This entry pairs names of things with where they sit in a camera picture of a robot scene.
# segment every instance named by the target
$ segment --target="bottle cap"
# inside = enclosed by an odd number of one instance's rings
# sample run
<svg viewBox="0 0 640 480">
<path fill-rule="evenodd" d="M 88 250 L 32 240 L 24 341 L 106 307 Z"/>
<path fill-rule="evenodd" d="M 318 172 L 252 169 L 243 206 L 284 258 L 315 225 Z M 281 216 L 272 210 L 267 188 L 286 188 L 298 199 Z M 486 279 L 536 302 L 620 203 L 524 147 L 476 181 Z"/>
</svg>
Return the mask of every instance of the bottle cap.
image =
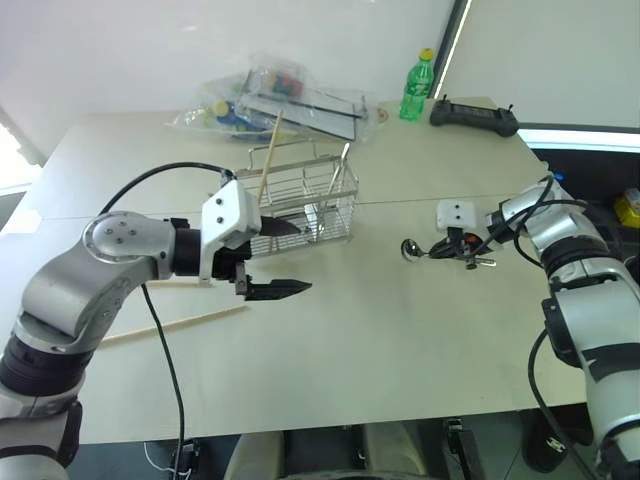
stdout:
<svg viewBox="0 0 640 480">
<path fill-rule="evenodd" d="M 224 100 L 220 100 L 213 106 L 213 112 L 216 114 L 216 117 L 226 117 L 229 113 L 229 104 Z"/>
<path fill-rule="evenodd" d="M 420 60 L 431 60 L 433 58 L 433 48 L 423 48 L 420 51 Z"/>
</svg>

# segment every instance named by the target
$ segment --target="clear plastic bag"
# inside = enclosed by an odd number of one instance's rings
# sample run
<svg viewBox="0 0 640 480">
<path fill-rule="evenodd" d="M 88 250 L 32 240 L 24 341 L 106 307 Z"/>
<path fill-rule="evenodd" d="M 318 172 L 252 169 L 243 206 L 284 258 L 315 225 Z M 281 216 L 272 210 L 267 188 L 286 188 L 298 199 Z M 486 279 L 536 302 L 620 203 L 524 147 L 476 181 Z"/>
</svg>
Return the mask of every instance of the clear plastic bag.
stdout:
<svg viewBox="0 0 640 480">
<path fill-rule="evenodd" d="M 247 120 L 235 112 L 246 80 L 246 74 L 236 74 L 201 85 L 193 106 L 180 112 L 169 125 L 251 143 L 269 142 L 273 131 L 273 125 L 268 124 L 269 118 L 261 118 L 256 114 L 252 120 Z M 282 129 L 281 133 L 295 135 L 291 129 Z"/>
<path fill-rule="evenodd" d="M 285 128 L 352 142 L 369 138 L 377 125 L 377 105 L 370 95 L 318 88 L 302 65 L 268 55 L 254 56 L 234 111 L 265 130 L 273 128 L 282 111 Z"/>
</svg>

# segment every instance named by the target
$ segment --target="metal wire basket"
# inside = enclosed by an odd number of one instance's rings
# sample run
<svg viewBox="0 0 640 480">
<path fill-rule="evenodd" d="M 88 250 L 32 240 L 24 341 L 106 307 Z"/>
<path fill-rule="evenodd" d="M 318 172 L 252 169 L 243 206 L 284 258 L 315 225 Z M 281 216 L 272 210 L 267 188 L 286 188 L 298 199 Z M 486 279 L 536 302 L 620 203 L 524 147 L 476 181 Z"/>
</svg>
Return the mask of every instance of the metal wire basket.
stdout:
<svg viewBox="0 0 640 480">
<path fill-rule="evenodd" d="M 309 147 L 309 160 L 269 169 L 267 185 L 260 201 L 262 215 L 282 218 L 295 224 L 299 234 L 283 237 L 258 236 L 251 240 L 254 256 L 266 256 L 294 248 L 348 238 L 358 195 L 358 179 L 346 155 L 318 155 L 313 140 L 277 145 L 284 149 Z M 262 168 L 255 168 L 255 157 L 267 146 L 249 150 L 249 168 L 235 172 L 245 188 L 257 194 Z"/>
</svg>

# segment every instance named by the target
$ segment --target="cable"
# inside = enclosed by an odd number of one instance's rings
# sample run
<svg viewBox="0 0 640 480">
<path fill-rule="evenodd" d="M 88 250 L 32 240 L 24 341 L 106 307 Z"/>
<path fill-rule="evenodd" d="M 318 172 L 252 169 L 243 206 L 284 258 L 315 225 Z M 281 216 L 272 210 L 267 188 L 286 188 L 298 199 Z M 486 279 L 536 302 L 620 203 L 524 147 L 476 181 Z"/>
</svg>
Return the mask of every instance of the cable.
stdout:
<svg viewBox="0 0 640 480">
<path fill-rule="evenodd" d="M 142 442 L 142 446 L 144 447 L 144 456 L 147 457 L 147 462 L 149 462 L 149 465 L 151 465 L 153 468 L 155 468 L 160 472 L 171 472 L 171 473 L 175 472 L 173 468 L 160 467 L 153 460 L 151 460 L 151 457 L 149 456 L 149 451 L 147 450 L 147 442 Z M 181 477 L 186 477 L 185 480 L 189 480 L 189 476 L 191 475 L 191 469 L 187 470 L 184 473 L 178 472 L 178 475 L 180 475 Z"/>
<path fill-rule="evenodd" d="M 538 402 L 538 406 L 540 407 L 540 411 L 542 412 L 542 415 L 544 415 L 544 418 L 547 420 L 547 423 L 549 423 L 549 425 L 551 426 L 551 429 L 554 431 L 554 433 L 558 436 L 560 441 L 567 448 L 569 455 L 571 456 L 573 461 L 576 463 L 582 475 L 584 475 L 584 477 L 589 480 L 598 480 L 598 477 L 591 471 L 591 469 L 587 466 L 587 464 L 582 459 L 582 457 L 578 454 L 577 450 L 573 446 L 573 443 L 569 440 L 567 435 L 564 433 L 564 430 L 562 430 L 562 427 L 560 426 L 556 418 L 553 416 L 553 413 L 551 412 L 551 410 L 545 403 L 544 399 L 542 398 L 542 395 L 540 394 L 540 390 L 538 390 L 538 385 L 536 383 L 536 377 L 535 377 L 536 357 L 538 355 L 538 351 L 540 350 L 540 345 L 542 344 L 542 342 L 546 337 L 547 337 L 547 331 L 543 330 L 540 333 L 540 335 L 538 335 L 538 338 L 536 339 L 536 341 L 533 343 L 533 346 L 531 347 L 531 352 L 529 353 L 529 363 L 527 366 L 527 373 L 529 376 L 529 386 L 531 387 L 531 392 L 533 393 L 533 396 L 535 397 L 536 402 Z"/>
<path fill-rule="evenodd" d="M 180 460 L 182 459 L 182 445 L 184 444 L 184 405 L 182 403 L 182 394 L 180 393 L 180 385 L 178 385 L 178 377 L 176 376 L 176 370 L 173 367 L 173 360 L 171 359 L 171 353 L 169 352 L 169 346 L 167 345 L 167 339 L 164 337 L 164 331 L 162 330 L 162 324 L 160 323 L 160 319 L 158 318 L 158 314 L 156 313 L 156 309 L 151 302 L 151 297 L 149 296 L 149 290 L 147 289 L 146 284 L 140 285 L 142 288 L 142 294 L 144 295 L 144 299 L 147 302 L 147 306 L 149 307 L 149 311 L 151 312 L 151 316 L 153 317 L 153 321 L 156 322 L 156 327 L 158 328 L 158 335 L 160 336 L 160 342 L 162 343 L 162 349 L 164 350 L 164 355 L 167 357 L 167 365 L 169 366 L 169 373 L 171 374 L 171 383 L 173 383 L 173 390 L 176 393 L 176 401 L 178 402 L 178 416 L 180 420 L 180 435 L 178 436 L 178 447 L 176 449 L 176 459 L 173 466 L 173 480 L 176 480 L 178 477 L 178 470 L 180 468 Z"/>
<path fill-rule="evenodd" d="M 576 205 L 578 207 L 583 207 L 583 208 L 587 207 L 586 202 L 582 202 L 580 200 L 545 200 L 541 202 L 540 205 L 538 205 L 538 207 L 536 208 L 546 207 L 548 205 Z M 531 207 L 527 207 L 523 210 L 520 210 L 518 213 L 516 213 L 513 217 L 509 218 L 505 222 L 505 225 L 502 229 L 496 229 L 493 231 L 493 233 L 490 233 L 489 236 L 480 245 L 478 245 L 478 247 L 473 252 L 459 258 L 461 260 L 467 260 L 469 258 L 477 256 L 482 251 L 482 249 L 488 247 L 489 244 L 493 242 L 496 239 L 496 237 L 500 235 L 504 231 L 504 229 L 509 226 L 509 224 L 511 224 L 513 221 L 525 215 L 532 208 L 533 208 L 533 205 Z"/>
<path fill-rule="evenodd" d="M 203 170 L 210 170 L 212 172 L 218 172 L 220 174 L 225 173 L 227 170 L 218 167 L 216 165 L 209 165 L 208 163 L 201 162 L 175 162 L 175 163 L 167 163 L 166 165 L 161 165 L 156 168 L 152 168 L 151 170 L 143 173 L 142 175 L 137 176 L 129 183 L 127 183 L 124 187 L 122 187 L 118 192 L 107 202 L 107 204 L 100 210 L 100 215 L 103 213 L 107 213 L 109 210 L 113 208 L 115 203 L 120 200 L 125 193 L 131 190 L 133 187 L 138 185 L 140 182 L 146 180 L 149 177 L 152 177 L 158 173 L 166 172 L 167 170 L 174 170 L 176 168 L 201 168 Z"/>
<path fill-rule="evenodd" d="M 549 194 L 549 192 L 551 191 L 551 188 L 553 187 L 553 182 L 554 182 L 553 175 L 549 175 L 546 179 L 547 179 L 547 184 L 545 185 L 544 190 L 538 197 L 538 200 L 536 200 L 536 203 L 534 203 L 531 206 L 531 208 L 528 209 L 529 211 L 525 214 L 524 218 L 520 220 L 520 222 L 518 223 L 518 226 L 513 232 L 513 246 L 515 247 L 516 251 L 527 262 L 532 263 L 536 267 L 540 267 L 540 268 L 543 268 L 542 263 L 540 263 L 535 258 L 529 256 L 524 250 L 522 250 L 522 247 L 520 246 L 520 232 L 522 232 L 522 228 L 524 227 L 524 224 L 527 223 L 527 220 L 529 220 L 533 216 L 536 210 L 540 207 L 540 204 L 544 201 L 544 198 Z"/>
<path fill-rule="evenodd" d="M 602 223 L 602 225 L 609 229 L 609 233 L 611 233 L 611 238 L 613 240 L 615 253 L 617 254 L 618 257 L 622 258 L 622 256 L 624 255 L 624 248 L 622 246 L 622 239 L 620 238 L 620 232 L 618 231 L 619 225 L 616 225 L 615 222 L 612 222 L 610 220 L 609 216 L 606 214 L 605 209 L 602 207 L 602 205 L 589 204 L 588 212 L 591 214 L 595 214 L 595 216 Z"/>
<path fill-rule="evenodd" d="M 140 184 L 147 178 L 152 177 L 153 175 L 156 175 L 158 173 L 166 172 L 168 170 L 174 170 L 177 168 L 200 168 L 202 170 L 209 170 L 212 172 L 220 173 L 223 176 L 227 174 L 227 172 L 229 175 L 232 175 L 231 172 L 229 172 L 228 170 L 222 167 L 218 167 L 216 165 L 209 165 L 208 163 L 201 163 L 201 162 L 175 162 L 175 163 L 168 163 L 166 165 L 161 165 L 159 167 L 152 168 L 151 170 L 148 170 L 141 175 L 138 175 L 136 178 L 134 178 L 129 183 L 127 183 L 124 187 L 118 190 L 118 192 L 116 192 L 116 194 L 113 197 L 111 197 L 111 199 L 107 202 L 107 204 L 102 208 L 102 210 L 100 211 L 100 215 L 109 212 L 113 208 L 113 206 L 116 204 L 116 202 L 120 200 L 129 190 L 131 190 L 133 187 Z M 140 287 L 142 288 L 144 299 L 147 302 L 147 306 L 149 307 L 149 312 L 151 313 L 151 316 L 153 317 L 153 320 L 158 329 L 158 335 L 160 336 L 162 349 L 164 350 L 164 355 L 167 360 L 167 365 L 169 366 L 169 373 L 171 374 L 171 383 L 173 384 L 173 390 L 175 392 L 176 401 L 178 403 L 178 418 L 180 423 L 180 433 L 178 436 L 178 447 L 176 449 L 176 458 L 174 462 L 174 468 L 169 470 L 164 470 L 164 471 L 171 471 L 173 473 L 173 480 L 177 480 L 178 476 L 184 476 L 184 475 L 186 475 L 185 480 L 188 480 L 189 477 L 191 476 L 191 470 L 189 470 L 187 474 L 178 472 L 179 466 L 182 461 L 182 446 L 184 445 L 184 430 L 185 430 L 184 405 L 182 403 L 182 394 L 180 393 L 180 385 L 178 384 L 178 378 L 176 376 L 176 371 L 173 366 L 173 359 L 171 358 L 171 352 L 169 351 L 169 347 L 167 345 L 167 341 L 164 336 L 164 330 L 162 329 L 162 324 L 160 323 L 158 314 L 156 313 L 155 307 L 153 306 L 153 302 L 151 301 L 151 297 L 149 296 L 149 290 L 147 289 L 147 286 L 144 283 Z M 147 460 L 149 460 L 149 463 L 151 465 L 156 466 L 149 458 L 146 444 L 144 447 L 145 447 L 144 451 L 145 451 Z"/>
</svg>

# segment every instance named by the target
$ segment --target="green bottle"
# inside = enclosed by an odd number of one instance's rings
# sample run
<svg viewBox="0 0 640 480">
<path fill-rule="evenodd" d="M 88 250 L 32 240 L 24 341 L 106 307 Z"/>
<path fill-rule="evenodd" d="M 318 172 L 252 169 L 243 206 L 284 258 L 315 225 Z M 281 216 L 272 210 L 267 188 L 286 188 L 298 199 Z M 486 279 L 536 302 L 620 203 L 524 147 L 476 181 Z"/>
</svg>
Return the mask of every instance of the green bottle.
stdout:
<svg viewBox="0 0 640 480">
<path fill-rule="evenodd" d="M 423 48 L 418 63 L 409 70 L 407 85 L 404 87 L 404 97 L 400 105 L 400 118 L 415 122 L 422 115 L 424 101 L 431 91 L 433 84 L 433 67 L 431 59 L 433 50 Z"/>
</svg>

